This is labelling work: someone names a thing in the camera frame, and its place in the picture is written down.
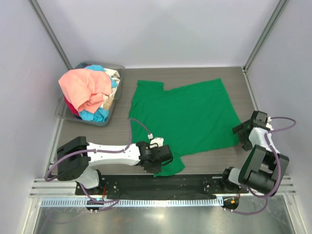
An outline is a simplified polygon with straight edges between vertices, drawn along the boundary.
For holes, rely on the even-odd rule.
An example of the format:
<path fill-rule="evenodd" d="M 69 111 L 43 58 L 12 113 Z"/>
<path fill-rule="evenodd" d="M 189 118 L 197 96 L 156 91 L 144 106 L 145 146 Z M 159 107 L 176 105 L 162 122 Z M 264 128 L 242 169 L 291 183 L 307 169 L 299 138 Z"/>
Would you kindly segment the green t shirt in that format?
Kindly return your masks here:
<path fill-rule="evenodd" d="M 185 166 L 182 156 L 236 146 L 232 128 L 241 122 L 221 79 L 164 89 L 159 81 L 139 80 L 129 118 L 134 143 L 149 130 L 170 146 L 173 161 L 154 176 L 172 176 Z"/>

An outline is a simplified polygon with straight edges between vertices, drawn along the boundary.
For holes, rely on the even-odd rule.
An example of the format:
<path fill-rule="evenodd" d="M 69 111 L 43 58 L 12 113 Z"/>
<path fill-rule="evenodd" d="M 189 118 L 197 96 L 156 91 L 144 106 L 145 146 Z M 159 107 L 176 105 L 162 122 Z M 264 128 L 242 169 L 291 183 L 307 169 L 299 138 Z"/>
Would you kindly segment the grey plastic bin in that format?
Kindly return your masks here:
<path fill-rule="evenodd" d="M 123 81 L 125 79 L 125 75 L 126 75 L 125 67 L 122 66 L 122 65 L 117 65 L 117 64 L 101 63 L 101 62 L 96 63 L 96 62 L 86 61 L 86 62 L 81 62 L 75 68 L 76 69 L 78 69 L 78 68 L 85 68 L 86 66 L 89 66 L 89 65 L 100 65 L 103 68 L 109 68 L 109 69 L 117 70 L 119 72 L 119 74 L 120 74 L 120 83 L 119 83 L 117 92 L 115 94 L 115 99 L 114 99 L 113 105 L 112 105 L 112 107 L 109 110 L 109 115 L 108 115 L 108 118 L 106 119 L 106 121 L 105 122 L 85 121 L 85 120 L 82 120 L 80 118 L 80 116 L 77 117 L 77 116 L 73 115 L 70 112 L 70 110 L 68 109 L 68 107 L 67 107 L 67 105 L 66 105 L 66 103 L 64 101 L 64 97 L 60 97 L 58 99 L 58 106 L 57 106 L 57 108 L 55 110 L 55 116 L 58 117 L 59 119 L 63 119 L 63 120 L 83 123 L 83 124 L 87 124 L 87 125 L 91 125 L 91 126 L 104 127 L 104 126 L 108 125 L 108 123 L 110 121 L 110 118 L 113 115 L 113 110 L 114 110 L 115 103 L 117 102 L 117 100 L 119 99 L 119 97 L 121 95 L 122 83 L 123 83 Z"/>

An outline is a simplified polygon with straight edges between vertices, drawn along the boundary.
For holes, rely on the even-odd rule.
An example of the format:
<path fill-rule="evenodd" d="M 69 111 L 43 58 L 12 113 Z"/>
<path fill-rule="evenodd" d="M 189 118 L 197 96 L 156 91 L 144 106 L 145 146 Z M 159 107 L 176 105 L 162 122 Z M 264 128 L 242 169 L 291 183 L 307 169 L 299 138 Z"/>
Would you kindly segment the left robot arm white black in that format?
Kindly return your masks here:
<path fill-rule="evenodd" d="M 140 166 L 150 174 L 161 172 L 161 167 L 173 161 L 169 145 L 156 137 L 149 142 L 139 141 L 130 145 L 100 145 L 87 142 L 78 136 L 57 149 L 57 180 L 75 181 L 91 194 L 103 190 L 99 172 L 93 169 L 99 165 Z"/>

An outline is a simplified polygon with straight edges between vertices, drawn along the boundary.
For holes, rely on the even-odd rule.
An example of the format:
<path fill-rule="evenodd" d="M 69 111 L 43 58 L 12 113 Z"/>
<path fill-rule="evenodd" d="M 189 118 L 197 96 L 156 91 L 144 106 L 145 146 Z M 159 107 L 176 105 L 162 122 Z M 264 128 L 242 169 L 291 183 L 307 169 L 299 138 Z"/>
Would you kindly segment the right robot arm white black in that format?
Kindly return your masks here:
<path fill-rule="evenodd" d="M 221 190 L 234 193 L 243 185 L 273 196 L 285 174 L 289 158 L 273 144 L 273 128 L 268 115 L 253 111 L 249 120 L 232 128 L 232 131 L 238 136 L 242 149 L 250 154 L 242 168 L 229 167 L 224 170 L 219 182 Z"/>

